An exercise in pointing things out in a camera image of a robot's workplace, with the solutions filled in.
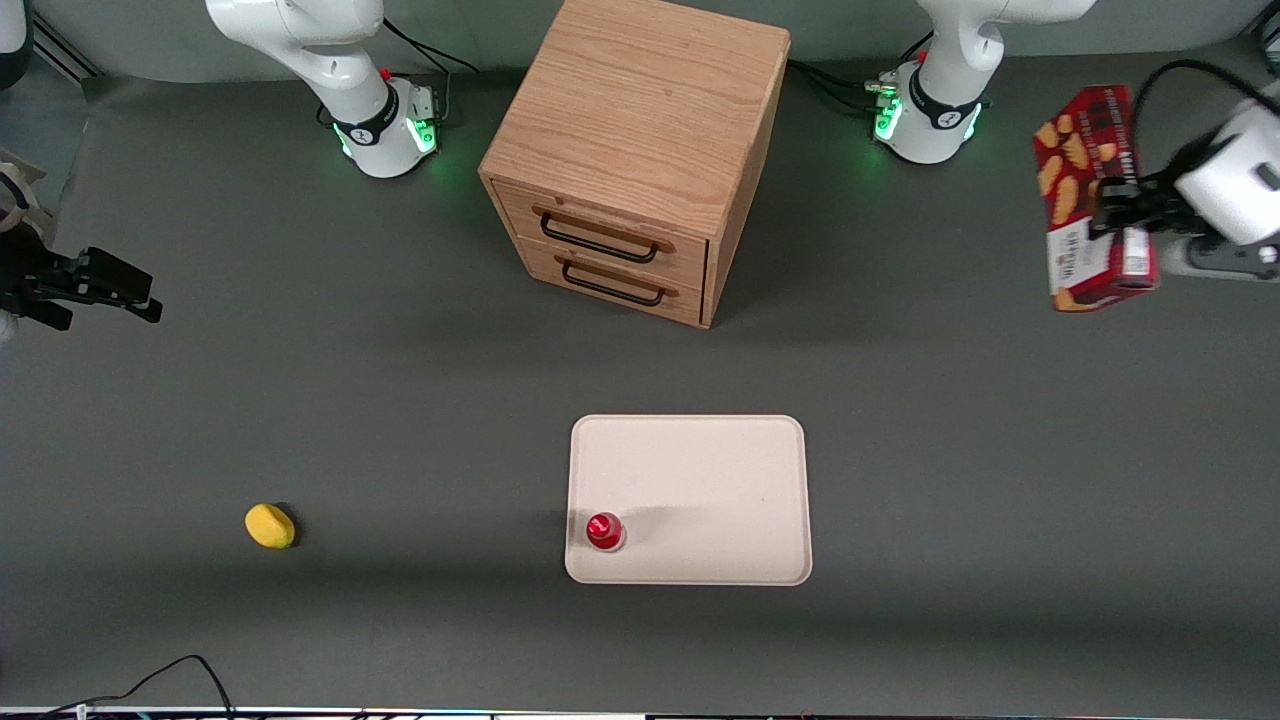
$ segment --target gray wall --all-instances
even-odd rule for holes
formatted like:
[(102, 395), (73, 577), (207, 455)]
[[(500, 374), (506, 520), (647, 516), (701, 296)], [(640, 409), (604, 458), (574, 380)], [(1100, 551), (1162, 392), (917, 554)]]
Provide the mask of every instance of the gray wall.
[[(928, 28), (911, 0), (680, 0), (786, 27), (792, 56), (888, 56)], [(1010, 27), (1015, 55), (1185, 50), (1238, 33), (1267, 0), (1098, 0), (1064, 26)], [(484, 67), (525, 67), (559, 0), (385, 0), (387, 14), (424, 42)], [(111, 74), (177, 82), (288, 77), (284, 68), (218, 33), (204, 0), (36, 0), (36, 8)], [(420, 58), (383, 31), (374, 60), (415, 70)]]

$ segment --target gray tabletop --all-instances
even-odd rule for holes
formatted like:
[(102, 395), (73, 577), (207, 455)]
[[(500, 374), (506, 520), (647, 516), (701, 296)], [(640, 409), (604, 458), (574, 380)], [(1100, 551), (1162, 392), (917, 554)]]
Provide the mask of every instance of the gray tabletop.
[[(525, 274), (475, 174), (515, 76), (460, 77), (443, 152), (383, 182), (301, 83), (95, 86), (59, 249), (166, 313), (0, 354), (0, 697), (201, 652), (241, 705), (1275, 717), (1280, 291), (1050, 310), (1030, 135), (1165, 59), (1011, 59), (936, 168), (788, 77), (710, 332)], [(1231, 102), (1171, 78), (1148, 158)], [(590, 413), (797, 418), (812, 579), (570, 580)], [(264, 501), (302, 547), (252, 544)], [(214, 698), (189, 669), (137, 700)]]

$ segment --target wooden cabinet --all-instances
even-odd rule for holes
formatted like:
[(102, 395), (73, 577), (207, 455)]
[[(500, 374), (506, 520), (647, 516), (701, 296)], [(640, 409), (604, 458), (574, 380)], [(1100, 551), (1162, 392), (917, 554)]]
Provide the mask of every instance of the wooden cabinet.
[(564, 0), (480, 163), (529, 273), (710, 327), (790, 45), (659, 0)]

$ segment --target drawer handle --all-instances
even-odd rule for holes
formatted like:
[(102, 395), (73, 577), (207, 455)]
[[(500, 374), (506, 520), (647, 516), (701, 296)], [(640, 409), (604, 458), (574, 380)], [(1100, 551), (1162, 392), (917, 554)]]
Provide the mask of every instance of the drawer handle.
[(547, 225), (547, 223), (549, 222), (552, 222), (552, 214), (543, 213), (543, 222), (541, 222), (543, 234), (545, 234), (552, 240), (558, 240), (561, 242), (567, 242), (570, 245), (576, 245), (579, 247), (585, 247), (588, 250), (603, 252), (605, 255), (609, 255), (611, 258), (617, 258), (620, 260), (626, 260), (628, 263), (636, 263), (640, 265), (645, 263), (653, 263), (653, 259), (658, 256), (658, 243), (654, 243), (652, 247), (649, 247), (649, 252), (646, 255), (636, 255), (635, 252), (627, 252), (626, 250), (617, 250), (614, 247), (609, 247), (608, 245), (591, 242), (590, 240), (582, 237), (572, 236), (559, 231), (553, 231)]
[(659, 287), (657, 297), (640, 297), (639, 295), (631, 295), (630, 292), (622, 292), (621, 290), (613, 290), (612, 287), (604, 287), (603, 284), (594, 283), (591, 281), (584, 281), (581, 278), (575, 278), (573, 275), (568, 274), (570, 268), (572, 268), (573, 265), (568, 260), (562, 260), (562, 263), (564, 263), (564, 266), (561, 268), (561, 275), (564, 277), (564, 282), (567, 282), (568, 284), (576, 284), (577, 287), (585, 287), (586, 290), (590, 290), (590, 291), (603, 292), (604, 295), (608, 295), (609, 297), (617, 297), (618, 300), (626, 300), (627, 302), (635, 302), (636, 305), (641, 305), (644, 307), (657, 307), (658, 304), (662, 302), (662, 296), (666, 292), (664, 290), (662, 290)]

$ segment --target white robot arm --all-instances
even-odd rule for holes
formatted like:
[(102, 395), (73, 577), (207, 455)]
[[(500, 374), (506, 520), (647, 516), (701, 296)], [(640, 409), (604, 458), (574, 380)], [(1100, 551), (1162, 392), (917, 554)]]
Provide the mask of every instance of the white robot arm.
[(329, 110), (343, 151), (388, 178), (435, 151), (429, 88), (379, 73), (356, 44), (383, 24), (381, 0), (206, 0), (227, 37), (293, 70)]
[(908, 60), (867, 85), (884, 97), (876, 140), (913, 163), (950, 159), (973, 133), (982, 92), (1005, 58), (996, 23), (1074, 20), (1094, 1), (916, 0), (933, 19), (933, 45), (923, 64)]

